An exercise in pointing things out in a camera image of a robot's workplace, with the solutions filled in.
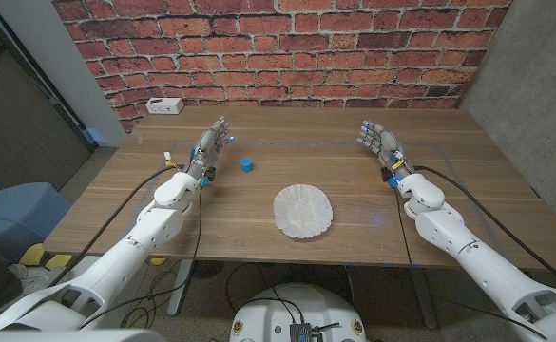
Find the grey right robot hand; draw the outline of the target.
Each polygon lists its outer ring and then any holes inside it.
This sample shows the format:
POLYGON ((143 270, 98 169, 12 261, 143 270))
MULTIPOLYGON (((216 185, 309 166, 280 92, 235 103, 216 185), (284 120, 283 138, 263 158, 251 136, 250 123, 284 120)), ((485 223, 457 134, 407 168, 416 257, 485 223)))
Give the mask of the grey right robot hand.
POLYGON ((356 141, 376 154, 381 165, 381 179, 391 188, 396 188, 401 181, 414 173, 405 157, 402 144, 383 125, 364 121, 356 141))

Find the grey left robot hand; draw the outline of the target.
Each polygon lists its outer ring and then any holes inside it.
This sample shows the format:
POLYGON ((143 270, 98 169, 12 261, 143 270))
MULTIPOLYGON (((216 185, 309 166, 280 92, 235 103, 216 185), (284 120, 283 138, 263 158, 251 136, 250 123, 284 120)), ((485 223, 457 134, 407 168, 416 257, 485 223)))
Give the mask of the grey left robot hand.
POLYGON ((230 134, 230 124, 220 116, 194 145, 185 173, 195 178, 198 184, 202 184, 206 172, 215 165, 222 149, 234 139, 230 134))

